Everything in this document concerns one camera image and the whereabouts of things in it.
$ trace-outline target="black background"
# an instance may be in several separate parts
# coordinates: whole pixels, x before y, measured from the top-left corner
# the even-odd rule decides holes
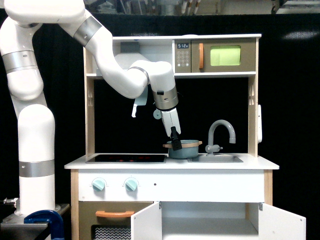
[[[273,205],[307,217],[307,238],[318,239],[320,15],[139,16],[94,15],[114,36],[262,34],[259,41],[259,104],[263,141],[258,154],[280,166],[273,171]],[[0,24],[6,18],[0,10]],[[44,24],[34,35],[44,94],[55,117],[56,203],[70,203],[70,171],[64,165],[85,154],[83,49],[58,25]],[[207,144],[210,125],[232,123],[214,136],[223,152],[247,151],[246,78],[177,80],[183,139]],[[132,119],[132,99],[96,81],[96,152],[160,153],[167,141],[148,99]],[[0,64],[0,200],[19,197],[17,118]],[[0,208],[5,217],[6,208]]]

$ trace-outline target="toy kitchen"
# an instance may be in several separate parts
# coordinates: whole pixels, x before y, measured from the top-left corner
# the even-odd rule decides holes
[[[169,144],[164,144],[167,153],[161,154],[96,152],[95,82],[102,77],[93,56],[84,50],[86,155],[65,166],[71,170],[72,240],[306,239],[305,217],[272,206],[273,170],[279,166],[258,156],[260,37],[113,38],[118,62],[128,48],[133,49],[149,61],[169,62],[176,80],[245,78],[244,153],[219,152],[222,147],[214,145],[218,126],[228,129],[225,138],[231,144],[238,141],[232,122],[219,118],[203,129],[208,137],[208,142],[202,139],[203,153],[198,152],[197,140],[182,140],[182,150],[188,151],[180,155]],[[126,65],[130,66],[126,61],[120,64],[128,69]]]

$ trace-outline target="utensil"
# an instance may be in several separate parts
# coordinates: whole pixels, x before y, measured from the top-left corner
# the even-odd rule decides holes
[[[148,98],[148,86],[145,87],[143,93],[134,100],[131,116],[136,117],[137,106],[145,106]]]

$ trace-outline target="sink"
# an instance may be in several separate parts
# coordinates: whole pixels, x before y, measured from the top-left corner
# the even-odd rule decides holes
[[[228,156],[228,155],[214,155],[214,154],[207,154],[207,155],[198,155],[193,158],[188,158],[189,163],[243,163],[240,158],[237,156]]]

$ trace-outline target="blue clamp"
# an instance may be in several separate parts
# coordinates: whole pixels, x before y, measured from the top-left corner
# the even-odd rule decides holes
[[[56,211],[40,210],[33,212],[24,218],[24,223],[48,223],[50,224],[51,240],[65,240],[64,221]]]

